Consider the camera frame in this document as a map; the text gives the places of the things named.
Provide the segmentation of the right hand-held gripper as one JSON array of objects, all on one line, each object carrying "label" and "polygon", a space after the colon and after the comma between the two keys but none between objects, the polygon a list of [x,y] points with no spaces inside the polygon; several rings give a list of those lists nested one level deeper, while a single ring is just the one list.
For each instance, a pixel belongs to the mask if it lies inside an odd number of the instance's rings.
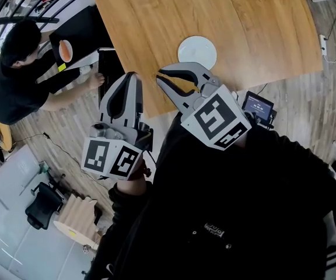
[{"label": "right hand-held gripper", "polygon": [[[251,124],[231,91],[197,62],[179,62],[159,69],[159,87],[185,115],[181,126],[204,145],[226,150],[251,130]],[[199,90],[183,91],[163,75],[191,82]]]}]

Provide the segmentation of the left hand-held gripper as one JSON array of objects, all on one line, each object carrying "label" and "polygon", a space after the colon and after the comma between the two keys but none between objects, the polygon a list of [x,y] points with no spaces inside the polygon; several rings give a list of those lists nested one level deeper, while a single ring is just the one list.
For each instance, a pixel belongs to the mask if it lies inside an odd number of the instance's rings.
[{"label": "left hand-held gripper", "polygon": [[142,153],[151,151],[153,144],[153,129],[139,123],[143,113],[139,75],[128,72],[118,78],[103,96],[99,110],[102,122],[91,126],[90,136],[85,138],[81,169],[105,178],[127,180]]}]

